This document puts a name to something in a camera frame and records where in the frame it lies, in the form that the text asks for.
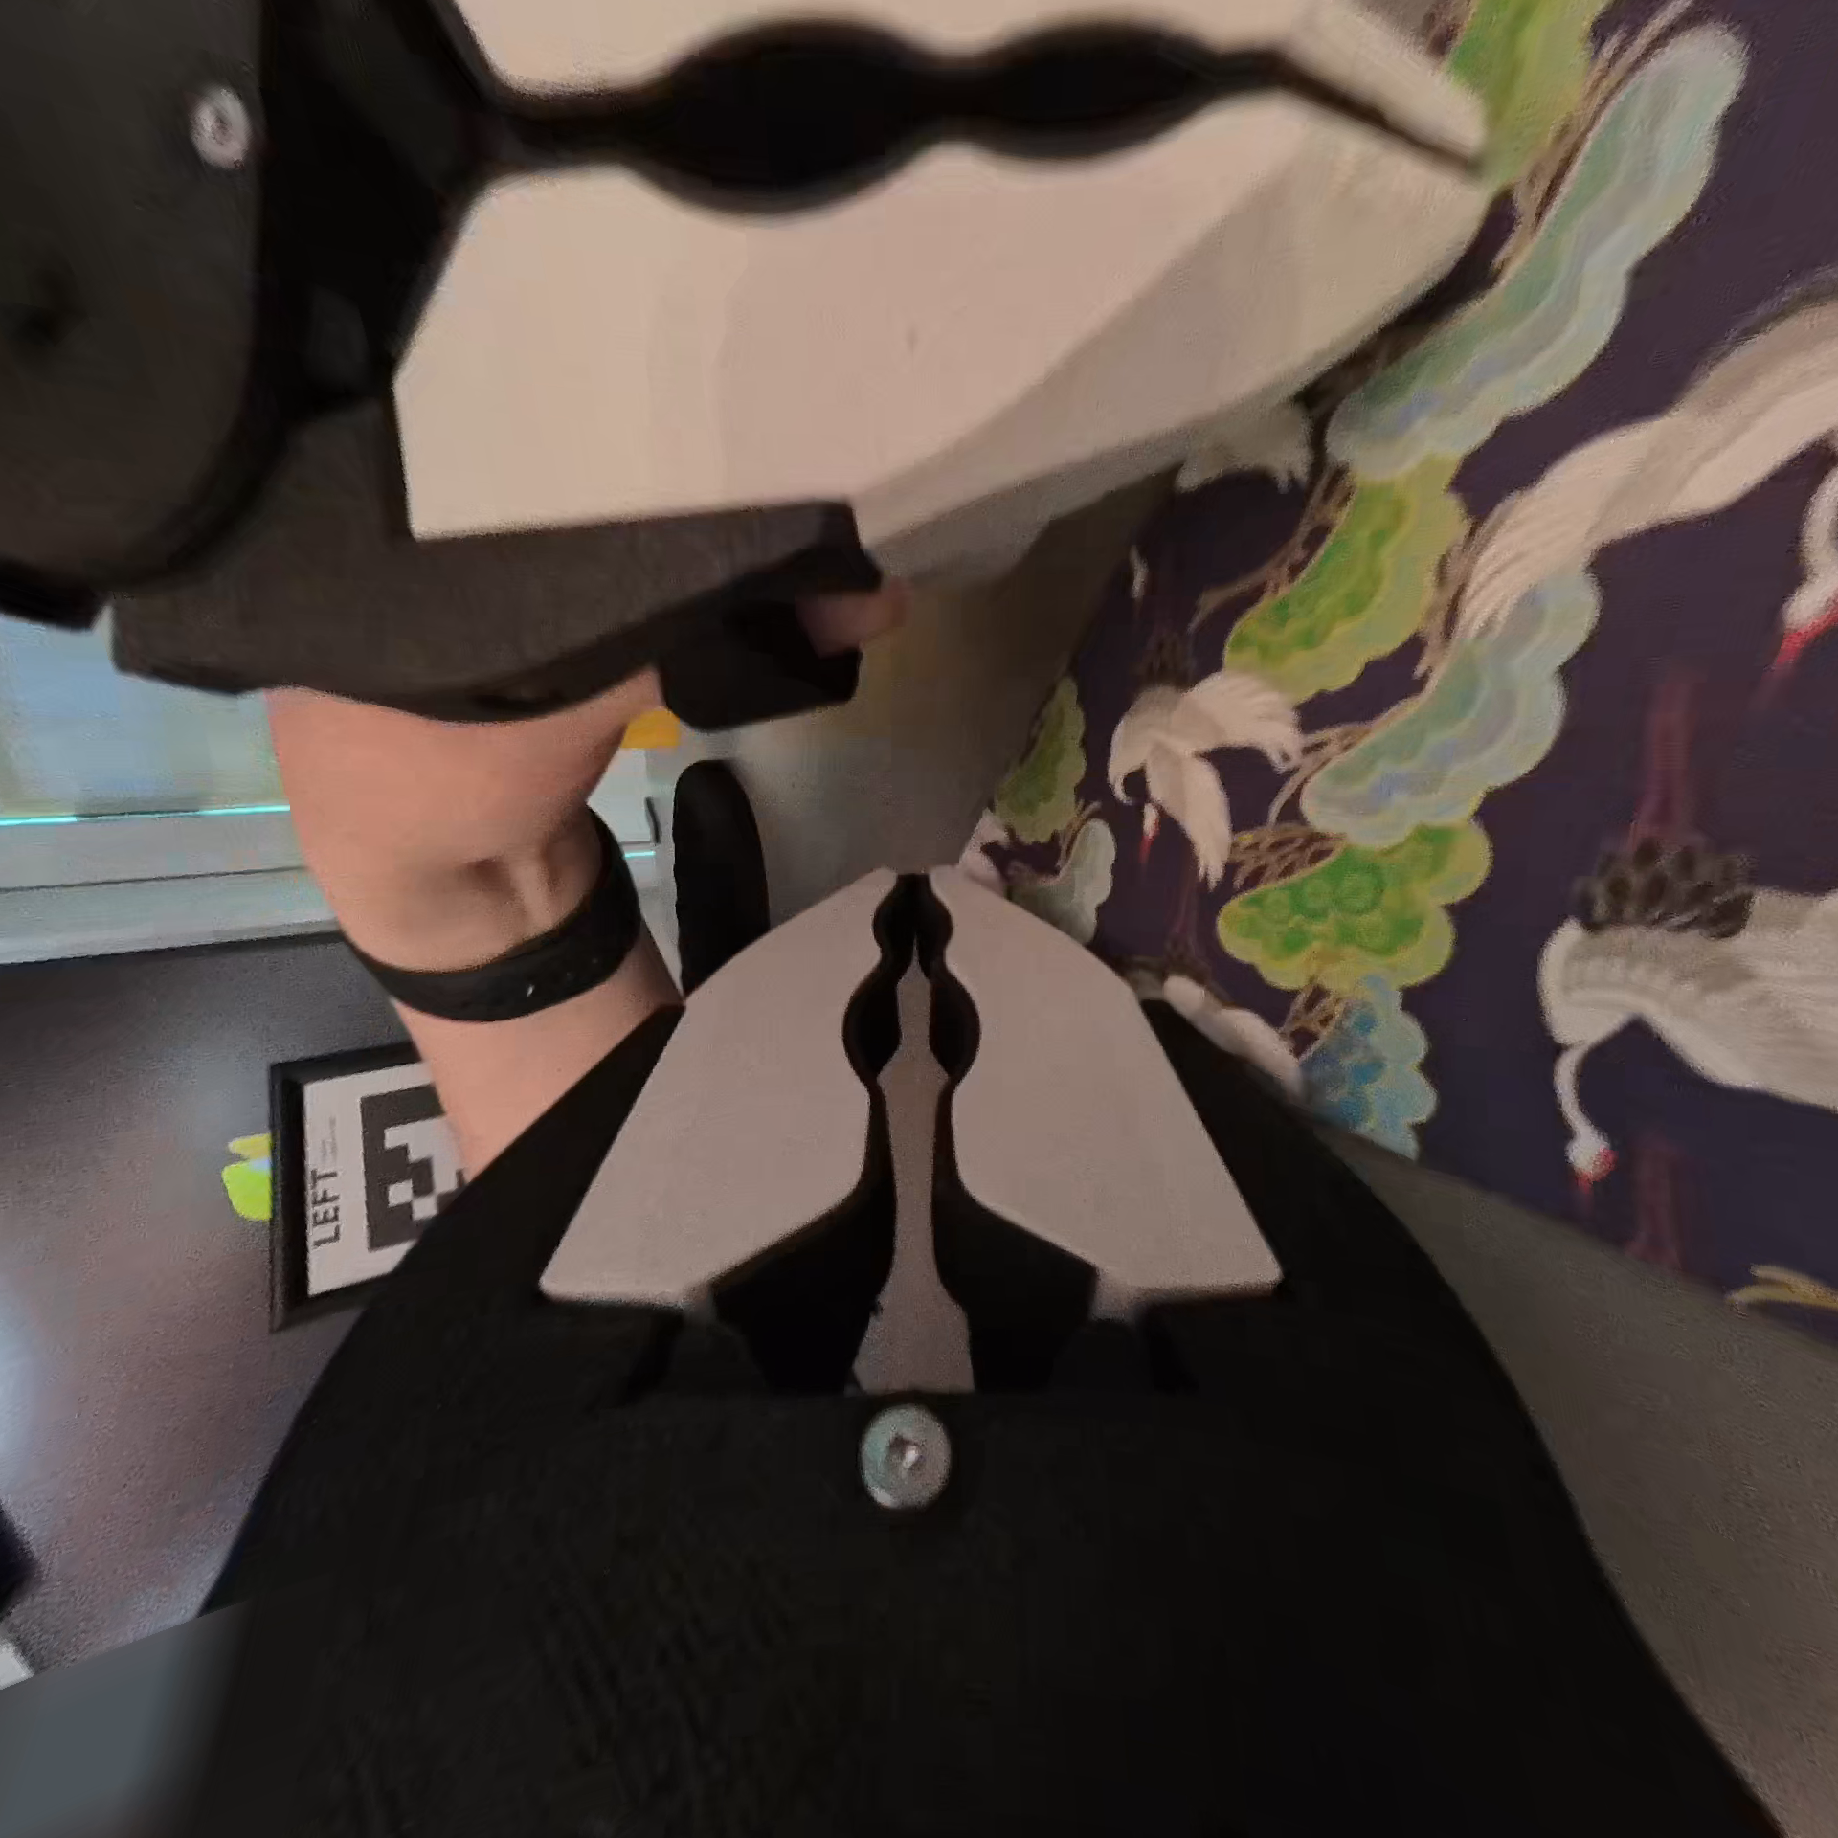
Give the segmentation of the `black wristband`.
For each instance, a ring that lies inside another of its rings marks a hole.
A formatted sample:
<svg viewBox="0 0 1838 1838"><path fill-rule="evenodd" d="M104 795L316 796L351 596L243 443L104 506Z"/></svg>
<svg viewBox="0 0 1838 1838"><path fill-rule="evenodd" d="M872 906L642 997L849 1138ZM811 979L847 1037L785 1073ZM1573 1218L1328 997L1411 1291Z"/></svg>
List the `black wristband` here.
<svg viewBox="0 0 1838 1838"><path fill-rule="evenodd" d="M485 962L457 970L412 970L351 944L362 969L391 1002L452 1023L494 1024L539 1014L605 984L631 955L645 927L625 852L605 819L590 812L598 842L593 880L571 913L539 936Z"/></svg>

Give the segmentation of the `framed marker sign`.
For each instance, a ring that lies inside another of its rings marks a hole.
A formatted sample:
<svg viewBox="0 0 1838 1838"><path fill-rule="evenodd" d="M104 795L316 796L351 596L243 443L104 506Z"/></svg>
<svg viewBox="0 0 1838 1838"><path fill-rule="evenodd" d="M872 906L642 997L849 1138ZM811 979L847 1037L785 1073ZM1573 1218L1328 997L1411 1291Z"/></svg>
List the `framed marker sign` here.
<svg viewBox="0 0 1838 1838"><path fill-rule="evenodd" d="M268 1070L268 1325L360 1306L464 1183L407 1044Z"/></svg>

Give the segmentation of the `patterned origami paper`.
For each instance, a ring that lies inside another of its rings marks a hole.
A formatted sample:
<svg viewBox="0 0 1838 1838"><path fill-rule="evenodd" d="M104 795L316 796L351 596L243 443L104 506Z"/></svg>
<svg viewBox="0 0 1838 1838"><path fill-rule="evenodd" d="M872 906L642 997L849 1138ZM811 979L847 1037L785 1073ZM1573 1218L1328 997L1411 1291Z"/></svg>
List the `patterned origami paper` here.
<svg viewBox="0 0 1838 1838"><path fill-rule="evenodd" d="M1836 4L1441 3L1446 302L1138 534L964 864L1834 1343Z"/></svg>

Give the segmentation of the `person's left hand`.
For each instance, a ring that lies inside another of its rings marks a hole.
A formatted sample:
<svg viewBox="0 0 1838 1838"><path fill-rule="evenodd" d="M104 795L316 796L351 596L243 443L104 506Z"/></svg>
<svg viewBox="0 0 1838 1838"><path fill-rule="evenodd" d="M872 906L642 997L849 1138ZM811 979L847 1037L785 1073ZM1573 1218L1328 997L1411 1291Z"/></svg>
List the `person's left hand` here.
<svg viewBox="0 0 1838 1838"><path fill-rule="evenodd" d="M492 723L308 688L264 697L315 883L362 953L414 972L480 969L564 923L605 857L590 796L625 728L665 701L654 668Z"/></svg>

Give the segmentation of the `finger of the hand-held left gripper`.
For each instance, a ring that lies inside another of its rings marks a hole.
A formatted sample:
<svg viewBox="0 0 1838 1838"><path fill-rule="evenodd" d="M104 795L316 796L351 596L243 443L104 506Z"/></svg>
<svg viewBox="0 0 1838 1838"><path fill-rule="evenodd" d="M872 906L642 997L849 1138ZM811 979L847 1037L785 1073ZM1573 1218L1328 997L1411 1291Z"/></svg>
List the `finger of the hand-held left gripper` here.
<svg viewBox="0 0 1838 1838"><path fill-rule="evenodd" d="M966 62L1068 31L1119 31L1171 50L1272 53L1331 100L1364 104L1416 145L1462 159L1486 111L1389 17L1345 1L459 1L463 41L510 93L562 102L670 78L703 53L769 32L861 29L889 50Z"/></svg>
<svg viewBox="0 0 1838 1838"><path fill-rule="evenodd" d="M936 149L781 217L496 178L395 375L409 530L839 502L926 572L1293 396L1484 212L1472 175L1284 98L1068 165Z"/></svg>

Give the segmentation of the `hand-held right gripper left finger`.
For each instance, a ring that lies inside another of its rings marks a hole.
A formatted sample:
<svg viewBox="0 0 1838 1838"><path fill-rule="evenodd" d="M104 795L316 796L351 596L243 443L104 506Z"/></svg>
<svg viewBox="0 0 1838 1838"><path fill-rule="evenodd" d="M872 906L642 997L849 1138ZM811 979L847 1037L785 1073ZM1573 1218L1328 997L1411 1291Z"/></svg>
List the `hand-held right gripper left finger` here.
<svg viewBox="0 0 1838 1838"><path fill-rule="evenodd" d="M896 890L868 868L743 950L684 1002L539 1291L687 1312L786 1249L859 1183L879 1094L849 1002L882 969Z"/></svg>

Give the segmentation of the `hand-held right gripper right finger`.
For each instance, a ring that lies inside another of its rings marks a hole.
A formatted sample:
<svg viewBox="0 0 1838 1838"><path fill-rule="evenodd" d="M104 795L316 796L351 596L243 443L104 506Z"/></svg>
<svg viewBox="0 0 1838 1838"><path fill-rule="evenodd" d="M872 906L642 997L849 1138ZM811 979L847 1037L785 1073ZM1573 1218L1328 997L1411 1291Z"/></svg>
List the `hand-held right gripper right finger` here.
<svg viewBox="0 0 1838 1838"><path fill-rule="evenodd" d="M1098 1313L1272 1294L1277 1256L1128 984L962 868L927 882L978 1024L952 1092L969 1198L1086 1266Z"/></svg>

